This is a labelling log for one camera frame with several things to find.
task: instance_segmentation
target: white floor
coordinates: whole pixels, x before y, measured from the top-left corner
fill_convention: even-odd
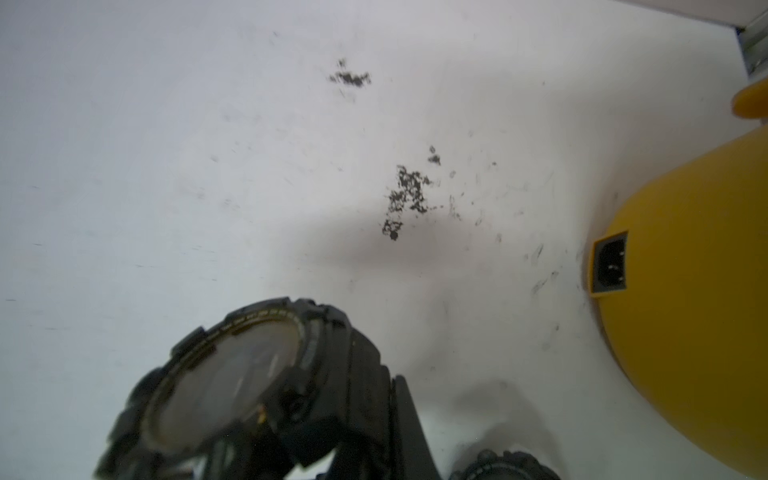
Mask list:
[[[331,82],[342,58],[371,83]],[[740,477],[635,392],[583,287],[624,199],[755,126],[730,29],[605,0],[11,0],[0,65],[3,479],[87,478],[171,345],[282,295],[406,376],[443,474],[521,445],[563,478]],[[392,241],[397,165],[437,208]]]

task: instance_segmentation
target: yellow plastic housing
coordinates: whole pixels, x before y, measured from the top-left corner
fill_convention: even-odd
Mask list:
[[[731,107],[733,114],[737,117],[768,117],[768,78],[764,78],[734,95]]]
[[[618,362],[692,442],[768,479],[768,126],[648,184],[621,232],[625,288],[593,291]]]

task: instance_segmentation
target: watch face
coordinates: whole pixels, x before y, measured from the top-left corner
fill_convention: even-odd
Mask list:
[[[183,369],[172,393],[149,413],[153,443],[167,453],[195,449],[252,412],[275,376],[296,361],[299,344],[299,330],[288,320],[257,323],[221,337],[216,351]]]

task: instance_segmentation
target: scuff mark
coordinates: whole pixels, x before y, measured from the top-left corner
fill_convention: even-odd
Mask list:
[[[536,296],[538,291],[541,290],[541,288],[547,283],[547,280],[549,280],[549,278],[545,278],[536,282],[536,284],[531,289],[531,296]]]
[[[540,257],[541,252],[543,250],[544,250],[544,244],[540,243],[538,245],[538,248],[536,249],[536,251],[533,253],[533,257],[531,257],[531,264],[532,265],[535,265],[536,263],[538,263],[538,258]]]
[[[456,211],[456,200],[453,198],[453,195],[448,197],[448,216],[451,218],[455,218],[456,220],[461,220],[462,216],[458,214]]]

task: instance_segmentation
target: black dirt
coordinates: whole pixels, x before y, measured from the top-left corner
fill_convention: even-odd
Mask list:
[[[389,192],[389,208],[382,233],[392,240],[397,240],[402,227],[401,215],[405,210],[414,210],[425,214],[434,210],[427,205],[422,191],[422,185],[430,185],[432,181],[421,172],[409,172],[402,165],[397,166],[397,188]]]
[[[395,220],[390,220],[389,218],[384,222],[384,227],[382,227],[382,233],[384,233],[387,237],[391,238],[392,240],[397,240],[397,237],[399,236],[398,232],[402,228],[402,222],[398,222]]]
[[[371,83],[371,75],[366,72],[362,75],[353,74],[351,71],[338,71],[335,74],[328,77],[333,83],[341,82],[344,85],[354,85],[361,88]]]

